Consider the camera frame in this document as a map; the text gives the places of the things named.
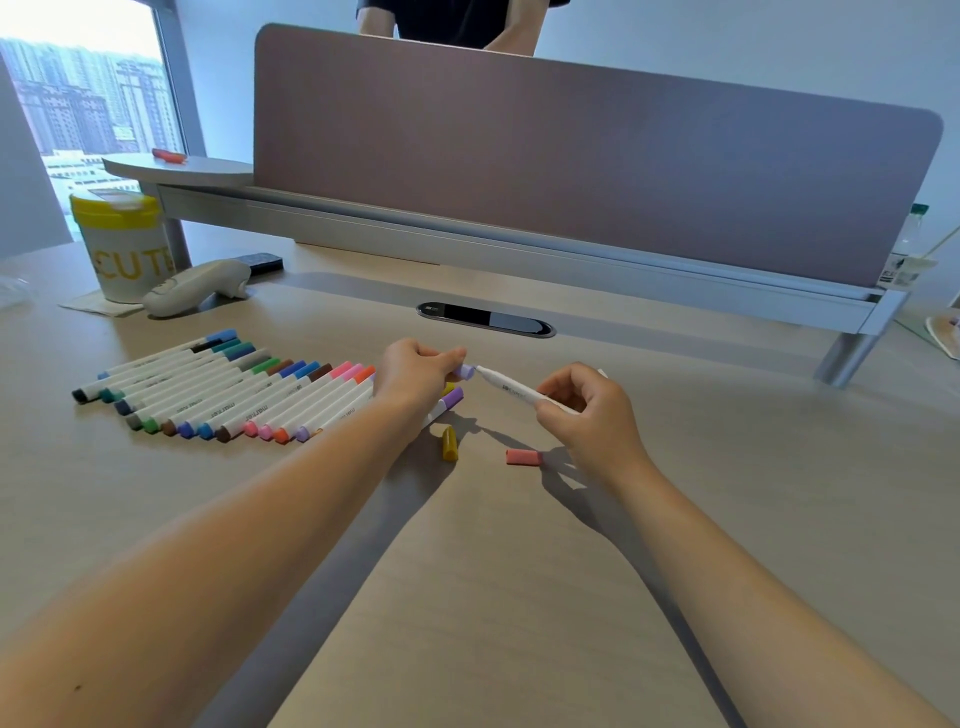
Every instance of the person's right hand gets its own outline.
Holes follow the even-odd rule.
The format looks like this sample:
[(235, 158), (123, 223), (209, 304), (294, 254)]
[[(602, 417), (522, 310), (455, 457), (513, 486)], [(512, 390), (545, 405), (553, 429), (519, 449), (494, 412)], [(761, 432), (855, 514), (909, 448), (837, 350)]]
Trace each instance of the person's right hand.
[(537, 421), (562, 442), (574, 465), (618, 491), (638, 468), (654, 467), (636, 430), (630, 398), (615, 381), (576, 362), (554, 372), (537, 387), (580, 415), (547, 400), (537, 402)]

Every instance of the person's left hand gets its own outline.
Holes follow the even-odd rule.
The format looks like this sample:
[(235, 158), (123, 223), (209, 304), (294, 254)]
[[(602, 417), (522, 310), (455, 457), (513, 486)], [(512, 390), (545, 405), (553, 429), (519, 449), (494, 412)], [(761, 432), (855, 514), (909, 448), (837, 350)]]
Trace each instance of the person's left hand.
[(445, 384), (459, 380), (452, 372), (466, 356), (464, 347), (440, 353), (416, 339), (400, 339), (383, 352), (373, 395), (409, 410), (412, 421), (418, 423), (440, 400)]

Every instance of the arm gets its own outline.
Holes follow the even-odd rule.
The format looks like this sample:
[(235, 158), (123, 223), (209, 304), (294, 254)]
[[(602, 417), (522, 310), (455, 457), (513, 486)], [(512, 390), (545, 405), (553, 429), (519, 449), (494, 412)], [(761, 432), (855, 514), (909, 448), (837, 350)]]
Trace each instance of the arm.
[(537, 405), (577, 467), (636, 524), (671, 594), (746, 723), (947, 728), (951, 723), (818, 615), (654, 465), (626, 393), (583, 364), (540, 391), (583, 412)]
[(361, 36), (393, 37), (396, 17), (382, 8), (361, 8), (357, 12), (357, 33)]
[(4, 724), (190, 725), (420, 432), (465, 353), (397, 342), (369, 405), (75, 587), (0, 655)]
[(510, 0), (507, 25), (486, 50), (533, 56), (550, 0)]

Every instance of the black shirt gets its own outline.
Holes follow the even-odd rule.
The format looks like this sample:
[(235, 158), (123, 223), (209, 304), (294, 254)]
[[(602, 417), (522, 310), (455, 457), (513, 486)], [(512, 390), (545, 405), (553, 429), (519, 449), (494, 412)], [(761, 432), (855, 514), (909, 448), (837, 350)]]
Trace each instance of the black shirt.
[[(550, 0), (550, 7), (570, 0)], [(359, 0), (357, 12), (380, 8), (396, 18), (400, 37), (484, 48), (507, 27), (510, 0)]]

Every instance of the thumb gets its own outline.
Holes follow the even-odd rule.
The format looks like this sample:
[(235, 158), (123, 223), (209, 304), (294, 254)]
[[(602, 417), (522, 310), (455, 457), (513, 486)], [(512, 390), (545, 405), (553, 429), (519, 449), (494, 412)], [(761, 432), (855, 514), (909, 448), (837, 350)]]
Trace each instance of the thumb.
[(457, 347), (449, 352), (439, 353), (436, 356), (437, 365), (441, 368), (444, 375), (450, 374), (454, 369), (464, 363), (467, 358), (467, 349)]
[(537, 410), (537, 422), (556, 437), (564, 445), (570, 445), (573, 439), (574, 427), (577, 424), (577, 418), (574, 415), (568, 415), (560, 407), (548, 400), (540, 400), (534, 404)]

